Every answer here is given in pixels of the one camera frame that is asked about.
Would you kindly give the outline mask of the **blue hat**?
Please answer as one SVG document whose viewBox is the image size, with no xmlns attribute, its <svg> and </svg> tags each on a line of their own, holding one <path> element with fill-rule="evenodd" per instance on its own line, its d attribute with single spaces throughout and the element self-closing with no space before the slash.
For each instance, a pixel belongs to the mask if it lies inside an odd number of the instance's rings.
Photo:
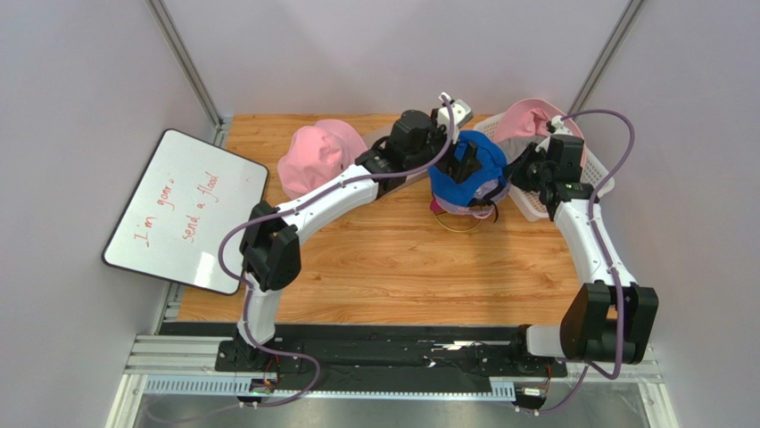
<svg viewBox="0 0 760 428">
<path fill-rule="evenodd" d="M 507 196 L 507 166 L 505 153 L 488 136 L 464 130 L 428 170 L 434 201 L 450 214 L 486 216 Z"/>
</svg>

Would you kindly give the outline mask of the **lavender baseball cap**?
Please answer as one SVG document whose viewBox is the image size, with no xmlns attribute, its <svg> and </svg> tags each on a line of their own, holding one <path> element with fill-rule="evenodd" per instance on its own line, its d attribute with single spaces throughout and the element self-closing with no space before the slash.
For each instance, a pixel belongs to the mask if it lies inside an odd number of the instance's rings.
<svg viewBox="0 0 760 428">
<path fill-rule="evenodd" d="M 509 190 L 509 184 L 501 183 L 498 180 L 492 180 L 484 185 L 481 185 L 474 193 L 473 197 L 464 206 L 455 205 L 453 202 L 448 202 L 442 197 L 435 196 L 434 198 L 438 203 L 446 209 L 449 213 L 454 215 L 471 215 L 471 208 L 482 204 L 486 201 L 493 201 L 497 204 L 502 201 L 507 195 Z"/>
</svg>

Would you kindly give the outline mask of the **light pink cap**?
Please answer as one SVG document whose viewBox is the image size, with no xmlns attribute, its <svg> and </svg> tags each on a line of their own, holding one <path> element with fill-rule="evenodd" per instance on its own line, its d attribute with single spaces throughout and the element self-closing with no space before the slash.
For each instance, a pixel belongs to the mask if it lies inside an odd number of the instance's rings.
<svg viewBox="0 0 760 428">
<path fill-rule="evenodd" d="M 554 117 L 565 115 L 557 106 L 545 100 L 521 100 L 509 107 L 498 121 L 492 141 L 511 163 L 529 143 L 539 144 L 549 136 L 547 124 Z"/>
</svg>

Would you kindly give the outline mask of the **pink bucket hat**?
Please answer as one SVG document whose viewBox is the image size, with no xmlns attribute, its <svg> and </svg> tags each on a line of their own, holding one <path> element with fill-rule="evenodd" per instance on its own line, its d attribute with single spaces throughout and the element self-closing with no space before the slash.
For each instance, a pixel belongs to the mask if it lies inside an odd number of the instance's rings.
<svg viewBox="0 0 760 428">
<path fill-rule="evenodd" d="M 322 119 L 299 128 L 277 164 L 285 194 L 296 199 L 341 175 L 368 149 L 348 123 Z"/>
</svg>

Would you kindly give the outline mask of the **magenta baseball cap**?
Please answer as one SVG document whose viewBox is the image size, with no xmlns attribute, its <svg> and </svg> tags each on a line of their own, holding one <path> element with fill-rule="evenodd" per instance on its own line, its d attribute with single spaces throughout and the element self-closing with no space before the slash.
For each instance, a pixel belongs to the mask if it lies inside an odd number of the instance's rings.
<svg viewBox="0 0 760 428">
<path fill-rule="evenodd" d="M 446 209 L 444 209 L 436 199 L 432 199 L 429 204 L 429 210 L 436 216 L 445 215 L 448 213 Z"/>
</svg>

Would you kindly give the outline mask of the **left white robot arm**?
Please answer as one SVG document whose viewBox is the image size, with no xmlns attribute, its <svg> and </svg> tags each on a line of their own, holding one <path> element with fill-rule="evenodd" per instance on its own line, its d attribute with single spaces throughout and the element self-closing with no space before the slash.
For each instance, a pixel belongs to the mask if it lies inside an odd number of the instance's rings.
<svg viewBox="0 0 760 428">
<path fill-rule="evenodd" d="M 248 221 L 221 240 L 222 271 L 244 285 L 244 309 L 236 334 L 219 348 L 217 369 L 227 364 L 257 371 L 269 362 L 317 360 L 297 350 L 276 350 L 274 339 L 282 291 L 300 274 L 301 246 L 316 232 L 358 207 L 369 205 L 454 158 L 461 129 L 473 118 L 463 101 L 431 113 L 409 110 L 387 136 L 372 146 L 359 145 L 359 156 L 323 185 L 287 203 L 259 202 Z"/>
</svg>

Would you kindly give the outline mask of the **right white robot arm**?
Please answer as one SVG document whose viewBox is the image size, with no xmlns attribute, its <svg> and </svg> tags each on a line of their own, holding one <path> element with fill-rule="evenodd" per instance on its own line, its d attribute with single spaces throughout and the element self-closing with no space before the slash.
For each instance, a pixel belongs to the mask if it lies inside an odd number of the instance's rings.
<svg viewBox="0 0 760 428">
<path fill-rule="evenodd" d="M 556 325 L 525 328 L 528 354 L 589 363 L 639 364 L 659 299 L 639 285 L 605 229 L 598 189 L 582 181 L 583 140 L 550 136 L 530 143 L 505 168 L 515 189 L 536 192 L 570 250 L 580 289 Z"/>
</svg>

